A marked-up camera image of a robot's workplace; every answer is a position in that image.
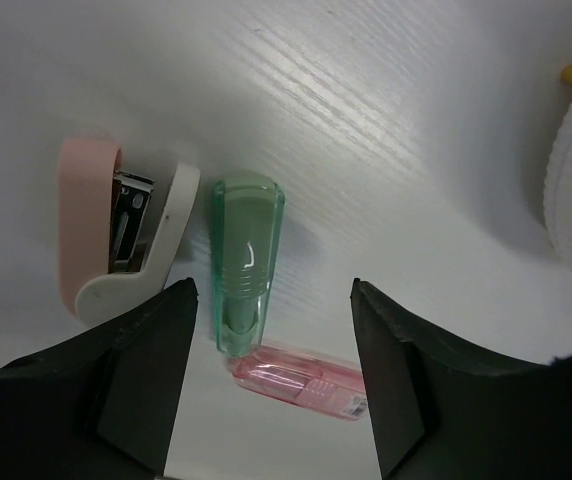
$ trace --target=green translucent bottle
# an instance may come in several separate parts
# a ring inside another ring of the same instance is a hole
[[[213,268],[217,349],[243,357],[262,341],[284,193],[255,173],[227,177],[213,189]]]

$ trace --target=pink bottle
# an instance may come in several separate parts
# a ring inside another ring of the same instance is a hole
[[[246,390],[344,420],[368,409],[360,372],[271,347],[239,359],[233,378]]]

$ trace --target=black object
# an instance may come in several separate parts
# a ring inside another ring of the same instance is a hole
[[[195,327],[192,279],[0,369],[0,479],[163,475]]]
[[[351,300],[382,478],[572,479],[572,357],[500,355],[358,279]]]

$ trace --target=green bottle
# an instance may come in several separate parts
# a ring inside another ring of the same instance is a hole
[[[217,349],[243,357],[261,344],[284,212],[284,193],[255,173],[213,189]]]

